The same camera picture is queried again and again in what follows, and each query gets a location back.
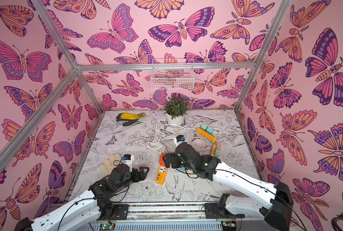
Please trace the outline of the orange cube socket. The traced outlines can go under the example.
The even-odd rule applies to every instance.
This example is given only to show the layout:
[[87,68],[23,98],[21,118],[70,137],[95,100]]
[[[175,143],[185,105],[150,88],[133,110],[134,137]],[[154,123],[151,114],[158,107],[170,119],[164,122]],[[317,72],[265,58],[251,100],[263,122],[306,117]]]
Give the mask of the orange cube socket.
[[159,158],[159,164],[161,167],[165,167],[165,162],[163,160],[163,157],[165,156],[166,154],[165,153],[161,153],[161,156]]

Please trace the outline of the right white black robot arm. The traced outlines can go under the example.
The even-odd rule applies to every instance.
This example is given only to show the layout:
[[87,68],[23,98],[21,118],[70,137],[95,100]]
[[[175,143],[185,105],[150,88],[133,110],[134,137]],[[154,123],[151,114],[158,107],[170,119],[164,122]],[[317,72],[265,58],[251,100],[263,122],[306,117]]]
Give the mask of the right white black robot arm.
[[247,197],[242,199],[227,197],[224,208],[231,214],[257,215],[279,231],[290,229],[294,201],[285,183],[273,184],[252,178],[214,156],[200,155],[186,142],[180,143],[173,153],[165,154],[162,160],[167,168],[182,167],[187,174],[227,185],[245,194]]

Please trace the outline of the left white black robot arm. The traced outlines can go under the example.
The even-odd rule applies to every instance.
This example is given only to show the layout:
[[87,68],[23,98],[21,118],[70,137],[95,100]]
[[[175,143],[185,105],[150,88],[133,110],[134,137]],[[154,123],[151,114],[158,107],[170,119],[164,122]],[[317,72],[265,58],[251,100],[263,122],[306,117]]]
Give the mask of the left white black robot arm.
[[149,167],[130,169],[126,164],[116,166],[111,174],[92,184],[88,190],[58,209],[33,220],[24,218],[16,231],[75,231],[100,218],[109,219],[115,213],[111,199],[132,183],[146,179]]

